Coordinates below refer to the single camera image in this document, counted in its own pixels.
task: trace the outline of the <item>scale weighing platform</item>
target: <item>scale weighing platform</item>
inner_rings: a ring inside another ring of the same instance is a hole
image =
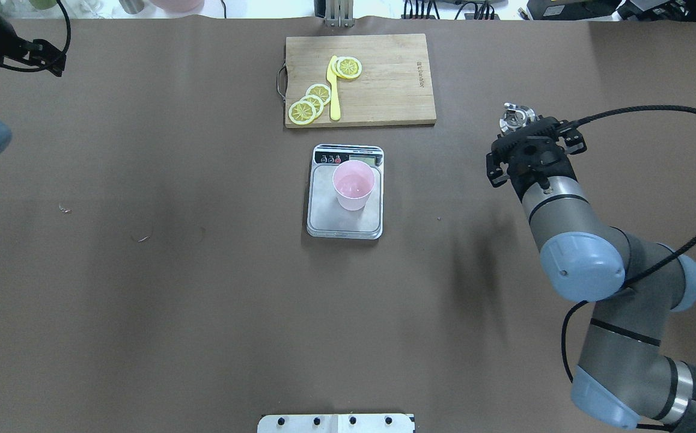
[[[366,162],[375,173],[367,205],[345,210],[337,203],[332,175],[351,159]],[[317,238],[377,239],[383,234],[383,150],[377,146],[320,144],[310,160],[307,230]]]

